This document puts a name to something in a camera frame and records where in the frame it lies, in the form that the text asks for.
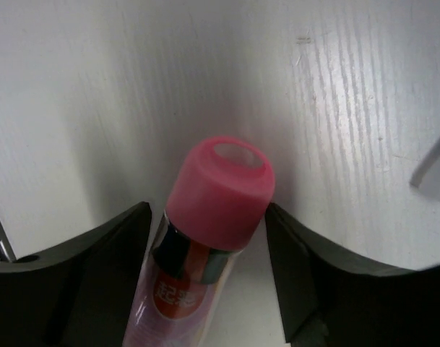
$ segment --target wood grain surface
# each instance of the wood grain surface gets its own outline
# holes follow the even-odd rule
[[[19,257],[160,209],[214,134],[260,146],[309,228],[439,263],[440,204],[408,182],[440,135],[440,0],[0,1],[0,219]]]

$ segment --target plastic bottle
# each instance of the plastic bottle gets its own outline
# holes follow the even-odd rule
[[[142,265],[123,347],[198,347],[275,188],[259,150],[213,137],[186,157]]]

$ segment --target pink cap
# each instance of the pink cap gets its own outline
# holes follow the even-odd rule
[[[189,152],[166,213],[190,239],[239,250],[250,241],[274,190],[275,175],[261,151],[233,137],[213,137]]]

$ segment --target red label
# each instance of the red label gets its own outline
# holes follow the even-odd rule
[[[177,320],[193,314],[204,300],[207,286],[176,280],[159,271],[154,285],[154,302],[159,312],[167,318]]]

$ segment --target bottle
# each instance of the bottle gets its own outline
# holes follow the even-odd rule
[[[194,147],[139,275],[123,347],[199,347],[221,289],[272,198],[265,155],[232,137]]]

